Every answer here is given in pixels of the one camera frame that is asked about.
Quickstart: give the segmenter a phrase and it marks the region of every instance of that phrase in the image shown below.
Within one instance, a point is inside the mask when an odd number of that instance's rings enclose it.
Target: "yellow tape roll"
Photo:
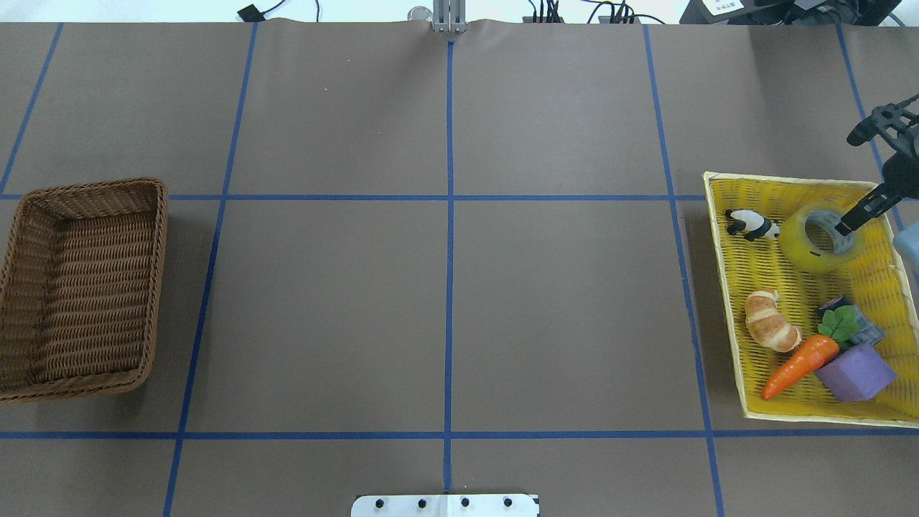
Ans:
[[[842,236],[834,228],[845,209],[828,201],[817,201],[801,207],[782,224],[778,244],[791,264],[802,271],[825,274],[854,259],[865,246],[859,232]],[[806,226],[819,226],[832,239],[833,251],[817,247],[807,235]]]

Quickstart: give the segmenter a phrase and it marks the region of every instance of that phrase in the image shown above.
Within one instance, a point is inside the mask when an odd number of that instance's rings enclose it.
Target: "toy croissant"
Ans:
[[[746,326],[756,343],[775,351],[789,351],[801,343],[801,328],[778,312],[778,291],[753,291],[746,299]]]

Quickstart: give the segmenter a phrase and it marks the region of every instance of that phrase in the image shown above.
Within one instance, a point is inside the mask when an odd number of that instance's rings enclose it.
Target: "yellow basket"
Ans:
[[[792,267],[776,239],[749,242],[729,236],[724,215],[728,209],[745,208],[781,224],[812,201],[831,201],[847,210],[877,185],[712,172],[703,178],[743,414],[752,419],[919,428],[919,322],[887,217],[872,219],[858,230],[865,247],[854,260],[829,274],[814,275]],[[871,400],[841,403],[809,374],[774,398],[762,400],[759,394],[766,380],[790,354],[761,347],[750,337],[743,307],[747,294],[757,289],[778,290],[779,312],[800,326],[805,338],[816,332],[816,307],[845,294],[886,332],[875,348],[897,372],[897,380]]]

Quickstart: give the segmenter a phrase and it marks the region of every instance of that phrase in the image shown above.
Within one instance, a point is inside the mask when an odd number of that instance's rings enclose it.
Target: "carrot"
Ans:
[[[823,368],[835,359],[841,350],[837,341],[846,341],[858,331],[855,319],[855,309],[851,306],[826,311],[823,322],[817,327],[821,334],[805,339],[791,359],[769,377],[760,395],[763,400],[778,395],[804,378],[804,375]]]

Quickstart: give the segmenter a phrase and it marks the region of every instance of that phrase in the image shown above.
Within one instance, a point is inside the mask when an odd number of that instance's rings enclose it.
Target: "wicker basket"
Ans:
[[[167,200],[153,178],[22,198],[0,271],[0,402],[114,394],[146,380]]]
[[[919,322],[905,269],[891,243],[893,233],[887,217],[862,226],[858,232],[865,239],[863,251],[826,275],[796,270],[782,255],[776,239],[751,243],[729,236],[724,218],[726,209],[747,208],[781,222],[801,206],[818,200],[848,208],[876,185],[710,172],[704,179],[743,414],[755,419],[919,427]],[[816,332],[814,309],[840,293],[846,294],[887,333],[876,350],[899,377],[865,402],[836,401],[813,374],[775,398],[762,400],[759,394],[766,380],[788,356],[757,345],[746,329],[746,296],[761,288],[779,291],[779,312],[792,325],[801,326],[805,337]]]

